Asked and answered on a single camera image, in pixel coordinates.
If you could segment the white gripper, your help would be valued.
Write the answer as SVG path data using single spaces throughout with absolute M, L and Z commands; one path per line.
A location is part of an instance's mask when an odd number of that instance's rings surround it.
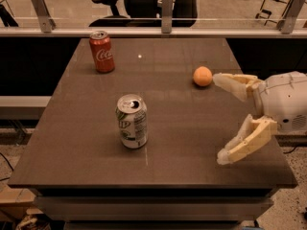
M 307 130 L 307 75 L 297 71 L 272 75 L 260 80 L 255 75 L 213 75 L 216 86 L 241 102 L 252 95 L 259 115 L 248 114 L 237 135 L 218 153 L 217 163 L 233 164 L 258 151 L 280 132 Z

